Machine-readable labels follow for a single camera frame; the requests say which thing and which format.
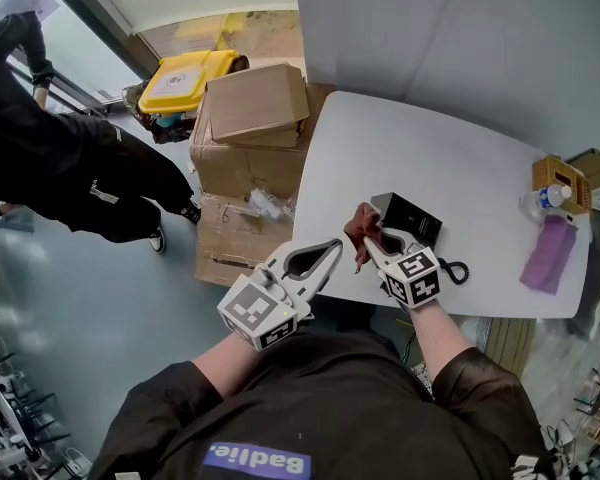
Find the sneaker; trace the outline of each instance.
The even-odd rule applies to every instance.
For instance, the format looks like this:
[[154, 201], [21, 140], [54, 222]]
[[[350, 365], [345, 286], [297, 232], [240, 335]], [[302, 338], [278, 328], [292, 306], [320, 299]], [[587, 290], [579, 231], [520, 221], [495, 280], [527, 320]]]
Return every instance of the sneaker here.
[[194, 224], [198, 224], [202, 216], [202, 208], [195, 201], [189, 200], [187, 207], [182, 210], [182, 216], [190, 220]]
[[164, 236], [162, 226], [159, 226], [158, 230], [149, 237], [149, 244], [158, 254], [162, 254], [167, 248], [167, 237]]

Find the water bottle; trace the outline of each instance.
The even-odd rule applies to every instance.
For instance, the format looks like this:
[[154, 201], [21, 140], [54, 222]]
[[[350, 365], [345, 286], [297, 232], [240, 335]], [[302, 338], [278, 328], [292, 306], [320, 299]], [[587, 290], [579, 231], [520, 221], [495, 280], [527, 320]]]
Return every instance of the water bottle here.
[[550, 185], [529, 192], [520, 198], [520, 209], [532, 222], [540, 225], [548, 211], [559, 208], [571, 197], [571, 187], [567, 185]]

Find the black shirt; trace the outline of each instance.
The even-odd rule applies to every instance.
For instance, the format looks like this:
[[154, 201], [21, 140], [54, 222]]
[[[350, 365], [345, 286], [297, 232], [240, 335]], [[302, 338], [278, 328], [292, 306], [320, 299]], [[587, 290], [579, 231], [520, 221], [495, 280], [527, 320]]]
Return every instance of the black shirt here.
[[433, 392], [368, 337], [298, 332], [224, 401], [190, 362], [136, 386], [90, 477], [553, 478], [513, 374], [469, 349]]
[[0, 200], [35, 209], [41, 198], [89, 190], [93, 138], [104, 122], [43, 111], [9, 70], [6, 59], [18, 46], [33, 84], [48, 88], [54, 72], [34, 12], [0, 20]]

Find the yellow container lid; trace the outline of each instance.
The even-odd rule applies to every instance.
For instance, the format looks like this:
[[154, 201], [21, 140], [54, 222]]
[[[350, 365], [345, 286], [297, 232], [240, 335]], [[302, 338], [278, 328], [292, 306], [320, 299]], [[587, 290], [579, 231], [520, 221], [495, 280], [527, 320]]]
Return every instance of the yellow container lid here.
[[145, 114], [175, 114], [198, 108], [208, 80], [226, 75], [235, 50], [189, 52], [166, 57], [144, 90], [138, 106]]

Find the hand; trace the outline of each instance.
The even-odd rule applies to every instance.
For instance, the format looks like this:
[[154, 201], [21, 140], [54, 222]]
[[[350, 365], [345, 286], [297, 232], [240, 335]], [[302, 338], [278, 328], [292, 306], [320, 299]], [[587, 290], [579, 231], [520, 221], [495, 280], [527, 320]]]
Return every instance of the hand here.
[[36, 87], [33, 92], [33, 99], [42, 110], [47, 110], [47, 97], [49, 96], [49, 89], [44, 87]]
[[353, 246], [356, 248], [356, 274], [360, 267], [371, 259], [367, 248], [364, 246], [364, 237], [368, 236], [382, 243], [382, 232], [378, 227], [380, 214], [375, 211], [369, 203], [360, 203], [356, 208], [356, 213], [344, 226], [344, 232], [349, 237]]
[[11, 203], [0, 203], [0, 213], [2, 215], [6, 215], [7, 213], [17, 209], [22, 208], [21, 204], [11, 204]]

